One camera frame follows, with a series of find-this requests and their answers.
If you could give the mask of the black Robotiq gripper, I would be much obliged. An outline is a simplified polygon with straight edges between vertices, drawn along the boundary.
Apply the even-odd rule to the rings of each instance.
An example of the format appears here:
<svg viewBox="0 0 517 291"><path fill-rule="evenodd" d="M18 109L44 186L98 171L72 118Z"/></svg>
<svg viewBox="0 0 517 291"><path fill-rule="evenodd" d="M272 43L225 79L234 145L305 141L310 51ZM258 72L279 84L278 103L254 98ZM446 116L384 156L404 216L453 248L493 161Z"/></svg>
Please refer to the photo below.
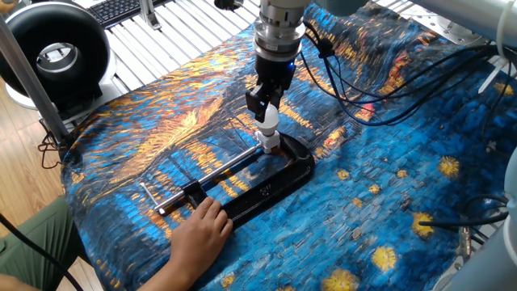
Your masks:
<svg viewBox="0 0 517 291"><path fill-rule="evenodd" d="M270 61L256 55L254 67L257 85L246 92L246 105L258 122L264 122L269 103L276 109L280 108L280 100L291 85L296 65L294 60Z"/></svg>

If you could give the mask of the person's right hand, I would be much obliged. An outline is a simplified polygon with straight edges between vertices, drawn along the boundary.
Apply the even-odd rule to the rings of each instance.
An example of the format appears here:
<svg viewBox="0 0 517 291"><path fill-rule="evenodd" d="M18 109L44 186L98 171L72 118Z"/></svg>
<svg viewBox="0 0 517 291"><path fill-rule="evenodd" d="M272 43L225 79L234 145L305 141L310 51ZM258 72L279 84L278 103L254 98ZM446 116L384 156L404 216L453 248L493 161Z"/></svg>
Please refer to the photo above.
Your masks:
<svg viewBox="0 0 517 291"><path fill-rule="evenodd" d="M198 279L215 262L233 229L221 203L205 198L194 213L173 230L170 264L189 281Z"/></svg>

